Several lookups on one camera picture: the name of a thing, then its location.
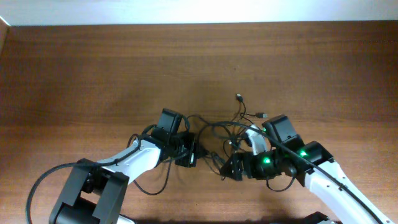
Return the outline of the black USB cable thick plug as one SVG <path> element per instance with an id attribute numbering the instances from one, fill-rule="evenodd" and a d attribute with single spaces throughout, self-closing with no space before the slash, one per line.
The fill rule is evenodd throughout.
<path id="1" fill-rule="evenodd" d="M 203 117 L 198 114 L 192 114 L 187 117 L 190 118 L 198 118 L 200 121 L 204 122 L 204 127 L 201 128 L 198 134 L 198 140 L 200 140 L 201 133 L 206 129 L 210 128 L 212 135 L 220 140 L 224 141 L 224 144 L 228 142 L 231 145 L 231 154 L 235 153 L 236 151 L 243 151 L 241 149 L 241 141 L 249 138 L 249 134 L 246 131 L 254 131 L 257 133 L 258 131 L 262 131 L 259 129 L 254 123 L 251 126 L 248 124 L 240 123 L 238 121 L 207 121 Z"/>

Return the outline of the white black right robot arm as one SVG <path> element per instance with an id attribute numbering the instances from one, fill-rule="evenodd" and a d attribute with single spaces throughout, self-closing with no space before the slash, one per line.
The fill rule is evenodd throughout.
<path id="1" fill-rule="evenodd" d="M 265 180 L 285 174 L 316 195 L 343 223 L 391 223 L 343 172 L 319 142 L 304 143 L 289 118 L 278 115 L 262 128 L 246 126 L 252 150 L 230 156 L 223 177 Z"/>

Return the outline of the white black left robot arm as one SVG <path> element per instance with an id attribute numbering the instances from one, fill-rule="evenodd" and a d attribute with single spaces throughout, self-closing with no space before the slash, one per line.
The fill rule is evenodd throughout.
<path id="1" fill-rule="evenodd" d="M 81 159 L 72 169 L 50 214 L 50 223 L 127 224 L 121 214 L 126 190 L 141 174 L 160 163 L 191 159 L 194 135 L 180 132 L 187 117 L 163 109 L 159 122 L 132 136 L 118 154 L 93 162 Z"/>

